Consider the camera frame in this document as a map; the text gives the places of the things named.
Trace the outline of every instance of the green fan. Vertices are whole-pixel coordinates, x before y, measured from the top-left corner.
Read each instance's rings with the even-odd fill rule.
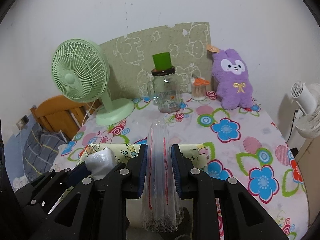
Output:
[[[131,100],[111,100],[107,90],[110,69],[101,48],[91,41],[72,39],[57,48],[52,59],[52,77],[63,95],[75,102],[88,103],[101,98],[98,125],[117,123],[134,109]]]

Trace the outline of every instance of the white fan head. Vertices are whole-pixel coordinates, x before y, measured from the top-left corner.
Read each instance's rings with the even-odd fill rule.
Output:
[[[320,135],[320,84],[297,81],[291,88],[291,95],[304,115],[297,121],[297,131],[304,138]]]

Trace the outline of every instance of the wooden bed frame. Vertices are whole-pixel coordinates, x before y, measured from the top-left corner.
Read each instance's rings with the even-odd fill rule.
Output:
[[[37,108],[30,109],[36,121],[48,131],[64,132],[70,139],[72,139],[78,132],[79,126],[74,120],[78,121],[82,126],[86,111],[90,109],[91,103],[77,103],[71,101],[63,95],[49,98],[41,103]],[[93,108],[98,108],[101,105],[99,100],[93,105]]]

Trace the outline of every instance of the black power cord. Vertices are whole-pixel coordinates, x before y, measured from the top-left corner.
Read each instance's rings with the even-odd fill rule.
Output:
[[[297,112],[298,112],[298,110],[296,109],[296,110],[294,111],[294,113],[293,113],[290,135],[289,135],[289,138],[287,139],[286,143],[288,143],[288,141],[289,141],[289,139],[290,139],[290,136],[291,136],[291,133],[292,133],[292,129],[293,129],[294,116],[295,116],[295,114],[296,114]]]

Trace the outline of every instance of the fan base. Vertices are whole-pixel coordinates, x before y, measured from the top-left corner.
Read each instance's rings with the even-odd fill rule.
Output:
[[[113,109],[107,111],[103,106],[97,112],[96,122],[98,125],[111,125],[120,122],[128,117],[134,110],[134,103],[126,98],[119,98],[112,101]]]

